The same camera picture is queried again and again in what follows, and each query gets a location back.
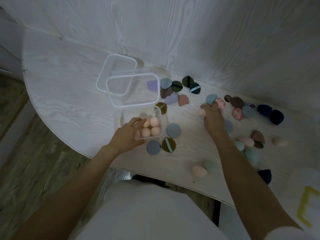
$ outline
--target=person's left hand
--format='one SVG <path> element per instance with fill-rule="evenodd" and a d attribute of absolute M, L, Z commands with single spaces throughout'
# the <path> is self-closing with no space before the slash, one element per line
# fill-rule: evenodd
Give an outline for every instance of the person's left hand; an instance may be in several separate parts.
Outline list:
<path fill-rule="evenodd" d="M 147 119 L 132 118 L 129 123 L 124 124 L 116 130 L 109 145 L 116 149 L 119 154 L 122 154 L 144 144 L 145 140 L 135 140 L 134 136 L 137 130 L 143 128 L 146 120 Z"/>

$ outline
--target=navy blue makeup sponge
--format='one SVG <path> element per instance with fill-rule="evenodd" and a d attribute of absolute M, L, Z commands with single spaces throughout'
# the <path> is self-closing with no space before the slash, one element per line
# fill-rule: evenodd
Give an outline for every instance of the navy blue makeup sponge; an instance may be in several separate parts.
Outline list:
<path fill-rule="evenodd" d="M 273 108 L 271 108 L 269 105 L 266 105 L 266 104 L 258 105 L 258 112 L 268 118 L 270 117 L 272 110 Z"/>
<path fill-rule="evenodd" d="M 285 116 L 279 110 L 274 110 L 270 114 L 270 120 L 275 125 L 280 125 L 284 120 Z"/>
<path fill-rule="evenodd" d="M 270 169 L 264 169 L 258 171 L 258 174 L 262 178 L 262 180 L 268 185 L 271 182 L 272 175 L 271 175 L 271 170 Z"/>

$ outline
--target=person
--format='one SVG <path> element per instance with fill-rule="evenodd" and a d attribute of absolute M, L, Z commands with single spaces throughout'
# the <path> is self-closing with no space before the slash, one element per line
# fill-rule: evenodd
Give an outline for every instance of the person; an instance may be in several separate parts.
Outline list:
<path fill-rule="evenodd" d="M 206 112 L 204 126 L 218 149 L 226 184 L 250 238 L 313 239 L 290 218 L 236 148 L 224 130 L 218 105 L 201 108 Z M 134 139 L 144 122 L 132 118 L 117 129 L 109 144 L 47 198 L 11 239 L 226 239 L 187 195 L 136 180 L 111 186 L 91 220 L 70 235 L 112 161 L 144 143 Z"/>

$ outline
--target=forearm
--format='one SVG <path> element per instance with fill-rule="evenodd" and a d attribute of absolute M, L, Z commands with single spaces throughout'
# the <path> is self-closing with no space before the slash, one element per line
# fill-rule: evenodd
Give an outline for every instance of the forearm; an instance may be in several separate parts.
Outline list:
<path fill-rule="evenodd" d="M 107 146 L 17 230 L 12 239 L 67 239 L 118 152 Z"/>
<path fill-rule="evenodd" d="M 226 184 L 250 237 L 263 239 L 273 229 L 283 226 L 300 228 L 229 135 L 225 131 L 215 135 L 211 136 L 219 152 Z"/>

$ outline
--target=person's right hand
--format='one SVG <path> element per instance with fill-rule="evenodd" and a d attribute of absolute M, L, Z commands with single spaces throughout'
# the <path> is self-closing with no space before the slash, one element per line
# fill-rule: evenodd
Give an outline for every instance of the person's right hand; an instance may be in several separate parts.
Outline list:
<path fill-rule="evenodd" d="M 224 119 L 222 117 L 221 110 L 218 109 L 218 104 L 212 103 L 210 106 L 202 104 L 200 108 L 205 111 L 203 124 L 212 138 L 218 137 L 221 133 L 225 133 Z"/>

